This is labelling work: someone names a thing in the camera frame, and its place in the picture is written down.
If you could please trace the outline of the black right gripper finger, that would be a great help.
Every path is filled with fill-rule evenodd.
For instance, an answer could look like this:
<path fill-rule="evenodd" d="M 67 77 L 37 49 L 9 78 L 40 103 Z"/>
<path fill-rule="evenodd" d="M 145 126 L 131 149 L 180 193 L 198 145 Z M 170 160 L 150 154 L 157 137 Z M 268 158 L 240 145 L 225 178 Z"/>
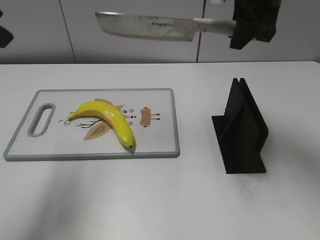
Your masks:
<path fill-rule="evenodd" d="M 232 19 L 253 23 L 257 27 L 254 40 L 270 42 L 276 34 L 280 0 L 236 0 Z"/>
<path fill-rule="evenodd" d="M 237 20 L 230 40 L 231 49 L 243 49 L 257 34 L 257 27 L 252 22 Z"/>

